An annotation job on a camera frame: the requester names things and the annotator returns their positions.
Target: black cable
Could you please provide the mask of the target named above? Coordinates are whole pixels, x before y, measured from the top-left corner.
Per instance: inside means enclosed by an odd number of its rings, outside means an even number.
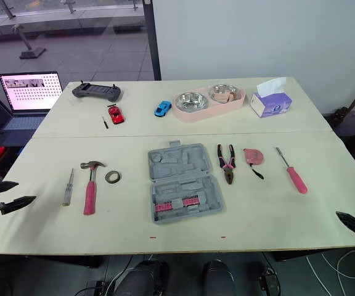
[[[82,293],[83,291],[87,291],[87,290],[92,290],[92,289],[100,289],[100,288],[102,288],[104,285],[101,285],[101,286],[98,286],[98,287],[88,287],[88,288],[84,288],[84,289],[81,289],[80,291],[78,291],[76,294],[75,294],[75,296],[78,296],[79,295],[79,293]]]
[[[268,258],[266,258],[265,253],[264,252],[261,252],[261,253],[263,254],[265,260],[267,261],[269,267],[272,268],[273,270],[275,270],[274,267],[272,266],[271,262],[269,262]]]
[[[110,285],[114,285],[117,282],[117,280],[120,278],[120,276],[122,276],[123,273],[125,273],[125,271],[127,270],[128,266],[131,263],[131,261],[133,260],[133,258],[134,258],[134,255],[131,255],[131,258],[128,260],[126,267],[124,267],[123,271],[118,275],[118,277],[116,277],[114,282],[111,283]]]
[[[276,281],[277,281],[277,285],[278,285],[278,287],[279,287],[279,294],[278,294],[278,295],[280,296],[280,295],[282,295],[282,287],[280,286],[280,282],[279,282],[279,278],[278,278],[278,276],[277,276],[277,273],[276,273],[274,267],[272,266],[271,262],[269,262],[269,260],[268,260],[268,258],[266,257],[265,253],[264,253],[264,252],[261,252],[261,253],[263,254],[265,260],[266,260],[267,263],[268,263],[268,268],[265,270],[265,273],[267,274],[267,273],[268,273],[268,270],[271,269],[272,273],[275,275]]]
[[[6,278],[4,278],[3,276],[0,276],[0,280],[2,280],[2,282],[4,282],[5,285],[7,286],[8,290],[9,290],[9,295],[13,296],[13,287],[10,284],[10,282]]]

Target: hammer head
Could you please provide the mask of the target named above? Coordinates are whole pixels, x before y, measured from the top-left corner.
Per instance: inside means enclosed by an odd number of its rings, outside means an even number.
[[[102,166],[102,167],[105,167],[105,165],[102,163],[102,162],[97,162],[97,161],[91,161],[91,162],[82,162],[80,164],[80,167],[81,168],[96,168],[97,166]]]

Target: hammer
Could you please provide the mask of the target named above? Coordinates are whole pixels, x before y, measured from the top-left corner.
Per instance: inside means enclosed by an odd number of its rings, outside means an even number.
[[[86,189],[86,201],[84,203],[84,215],[92,215],[96,212],[96,168],[97,166],[104,167],[105,165],[100,162],[82,162],[81,168],[90,168],[90,181]]]

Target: metal bowl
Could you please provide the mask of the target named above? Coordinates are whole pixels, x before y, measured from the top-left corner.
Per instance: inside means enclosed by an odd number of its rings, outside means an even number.
[[[234,100],[236,100],[236,99],[239,99],[239,97],[240,97],[240,90],[239,90],[239,88],[237,88],[233,85],[229,85],[229,84],[217,84],[217,85],[213,86],[209,90],[210,97],[212,98],[212,100],[214,100],[216,102],[225,104],[227,102],[217,100],[217,98],[214,97],[215,94],[233,94]]]
[[[197,92],[185,92],[176,98],[176,107],[184,112],[192,113],[206,109],[208,99]]]

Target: gray tool case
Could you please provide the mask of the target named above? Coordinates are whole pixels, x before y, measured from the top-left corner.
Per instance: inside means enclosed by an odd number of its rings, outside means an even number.
[[[152,150],[148,157],[154,223],[223,210],[219,184],[210,174],[211,164],[202,144],[181,145],[180,141],[172,141],[169,148]]]

